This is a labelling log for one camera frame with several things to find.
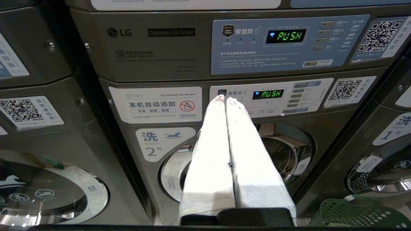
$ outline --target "lg logo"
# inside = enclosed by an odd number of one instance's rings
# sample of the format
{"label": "lg logo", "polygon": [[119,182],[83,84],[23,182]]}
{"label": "lg logo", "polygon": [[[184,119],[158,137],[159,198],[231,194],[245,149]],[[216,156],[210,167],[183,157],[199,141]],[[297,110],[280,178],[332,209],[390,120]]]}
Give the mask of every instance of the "lg logo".
{"label": "lg logo", "polygon": [[[131,30],[130,29],[126,29],[123,33],[122,30],[120,31],[120,36],[131,36]],[[117,38],[118,36],[118,31],[115,28],[110,27],[109,29],[107,29],[107,34],[112,37],[112,38]]]}

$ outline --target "circular door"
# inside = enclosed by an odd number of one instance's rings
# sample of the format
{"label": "circular door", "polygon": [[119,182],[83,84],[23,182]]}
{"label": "circular door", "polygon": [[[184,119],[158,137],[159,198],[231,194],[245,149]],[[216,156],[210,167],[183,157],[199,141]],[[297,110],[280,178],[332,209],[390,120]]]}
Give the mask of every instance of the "circular door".
{"label": "circular door", "polygon": [[411,192],[411,136],[385,144],[362,158],[347,177],[356,194]]}
{"label": "circular door", "polygon": [[77,224],[96,216],[107,202],[104,183],[75,165],[0,150],[0,224]]}
{"label": "circular door", "polygon": [[[308,134],[289,125],[256,125],[261,139],[286,185],[304,173],[312,158],[312,141]],[[160,182],[165,192],[180,201],[185,176],[195,144],[184,145],[163,163]]]}

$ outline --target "white cloth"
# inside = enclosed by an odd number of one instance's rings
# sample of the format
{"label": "white cloth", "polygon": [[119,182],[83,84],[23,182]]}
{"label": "white cloth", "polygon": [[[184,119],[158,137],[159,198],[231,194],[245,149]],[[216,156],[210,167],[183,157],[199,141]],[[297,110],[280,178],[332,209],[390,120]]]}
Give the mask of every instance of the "white cloth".
{"label": "white cloth", "polygon": [[229,97],[226,116],[237,207],[287,208],[295,219],[296,206],[244,105]]}
{"label": "white cloth", "polygon": [[219,95],[209,103],[198,133],[180,201],[179,224],[181,217],[186,215],[215,216],[222,210],[235,208],[233,175],[229,164],[224,96]]}

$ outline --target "qr code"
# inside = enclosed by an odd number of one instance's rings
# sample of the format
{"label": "qr code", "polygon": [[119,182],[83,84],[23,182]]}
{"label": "qr code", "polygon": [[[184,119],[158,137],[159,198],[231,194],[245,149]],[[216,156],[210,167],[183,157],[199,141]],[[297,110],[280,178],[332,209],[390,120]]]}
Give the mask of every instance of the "qr code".
{"label": "qr code", "polygon": [[351,98],[361,82],[361,79],[339,81],[334,87],[334,90],[332,91],[328,100],[333,101]]}
{"label": "qr code", "polygon": [[403,21],[374,22],[357,52],[384,51]]}
{"label": "qr code", "polygon": [[124,54],[124,50],[116,50],[115,55],[117,58],[126,58],[126,55]]}
{"label": "qr code", "polygon": [[29,99],[0,101],[0,107],[15,122],[43,120],[43,116]]}

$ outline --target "digital display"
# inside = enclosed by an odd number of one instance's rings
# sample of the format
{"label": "digital display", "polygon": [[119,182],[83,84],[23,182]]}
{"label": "digital display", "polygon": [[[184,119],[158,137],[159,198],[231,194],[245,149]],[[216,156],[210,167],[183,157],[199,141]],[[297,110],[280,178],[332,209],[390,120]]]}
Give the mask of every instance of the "digital display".
{"label": "digital display", "polygon": [[283,93],[284,93],[284,89],[270,90],[270,91],[255,91],[253,92],[253,100],[254,99],[281,98]]}
{"label": "digital display", "polygon": [[269,30],[267,34],[267,44],[302,42],[307,30]]}

